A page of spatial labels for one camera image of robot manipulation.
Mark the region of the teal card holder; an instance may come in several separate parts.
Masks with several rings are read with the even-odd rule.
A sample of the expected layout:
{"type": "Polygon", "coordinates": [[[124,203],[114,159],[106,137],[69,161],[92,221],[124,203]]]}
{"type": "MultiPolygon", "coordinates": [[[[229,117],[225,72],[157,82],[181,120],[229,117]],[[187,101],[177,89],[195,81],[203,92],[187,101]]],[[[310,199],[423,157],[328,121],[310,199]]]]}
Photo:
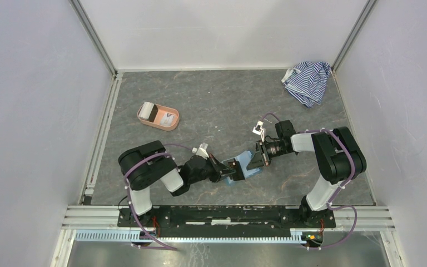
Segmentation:
{"type": "MultiPolygon", "coordinates": [[[[261,168],[255,168],[255,169],[251,169],[251,170],[248,170],[248,169],[246,168],[246,167],[247,167],[247,165],[250,163],[251,159],[253,158],[253,154],[252,154],[252,152],[251,152],[251,151],[249,151],[249,150],[246,150],[246,151],[244,151],[244,152],[240,153],[239,155],[237,155],[237,156],[235,156],[235,157],[233,157],[233,158],[235,158],[236,160],[238,160],[238,161],[240,162],[241,167],[242,167],[242,170],[243,170],[243,172],[244,172],[244,175],[245,175],[245,178],[246,178],[246,179],[248,179],[248,178],[250,178],[250,177],[252,177],[252,176],[254,176],[254,175],[260,174],[260,173],[262,172],[262,169],[261,169],[261,168]]],[[[234,182],[234,183],[232,183],[232,184],[229,184],[229,183],[227,182],[227,179],[225,178],[225,179],[224,179],[224,182],[225,182],[227,185],[233,185],[233,184],[235,184],[235,183],[237,183],[237,182],[239,182],[239,181],[234,182]]]]}

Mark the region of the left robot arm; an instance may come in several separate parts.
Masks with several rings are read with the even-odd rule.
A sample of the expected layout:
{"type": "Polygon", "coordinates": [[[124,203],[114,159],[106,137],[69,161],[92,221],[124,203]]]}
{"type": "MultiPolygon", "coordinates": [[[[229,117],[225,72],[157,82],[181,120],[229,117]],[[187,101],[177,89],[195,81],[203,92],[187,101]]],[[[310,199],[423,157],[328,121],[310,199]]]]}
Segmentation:
{"type": "Polygon", "coordinates": [[[123,152],[117,162],[123,175],[132,221],[141,227],[152,221],[150,187],[158,181],[172,196],[179,196],[197,182],[217,183],[242,174],[237,160],[222,163],[207,152],[207,148],[206,143],[190,148],[193,155],[183,165],[175,162],[159,140],[123,152]]]}

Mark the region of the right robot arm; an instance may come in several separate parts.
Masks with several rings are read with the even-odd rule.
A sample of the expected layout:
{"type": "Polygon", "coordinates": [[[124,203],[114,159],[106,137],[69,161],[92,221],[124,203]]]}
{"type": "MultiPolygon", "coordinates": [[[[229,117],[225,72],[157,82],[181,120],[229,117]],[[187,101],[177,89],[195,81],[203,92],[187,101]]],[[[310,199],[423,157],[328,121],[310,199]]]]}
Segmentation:
{"type": "Polygon", "coordinates": [[[246,168],[269,166],[273,158],[290,153],[313,152],[320,176],[299,211],[300,222],[313,227],[321,220],[321,211],[331,208],[338,193],[366,170],[366,158],[348,127],[296,132],[292,122],[285,120],[276,123],[275,129],[277,138],[267,141],[262,121],[254,127],[261,140],[246,168]]]}

